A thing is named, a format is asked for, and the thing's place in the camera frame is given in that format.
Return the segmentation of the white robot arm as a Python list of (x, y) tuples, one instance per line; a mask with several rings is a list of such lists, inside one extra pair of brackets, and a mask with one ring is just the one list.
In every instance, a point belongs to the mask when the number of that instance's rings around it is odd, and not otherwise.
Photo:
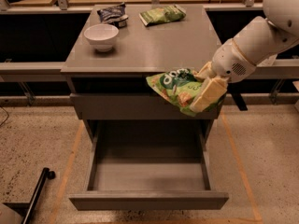
[(197, 73), (202, 88), (190, 104), (199, 113), (227, 92), (264, 60), (299, 43), (299, 0), (263, 0), (262, 17), (254, 18), (237, 35), (219, 47), (210, 62)]

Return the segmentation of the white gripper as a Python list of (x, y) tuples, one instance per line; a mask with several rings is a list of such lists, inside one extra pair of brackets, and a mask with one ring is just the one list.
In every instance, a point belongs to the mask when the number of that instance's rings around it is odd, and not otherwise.
[(200, 71), (193, 73), (197, 80), (204, 82), (190, 104), (190, 110), (194, 113), (203, 112), (227, 92), (228, 81), (240, 82), (255, 69), (256, 65), (248, 61), (235, 41), (228, 39), (216, 50), (212, 62), (207, 62)]

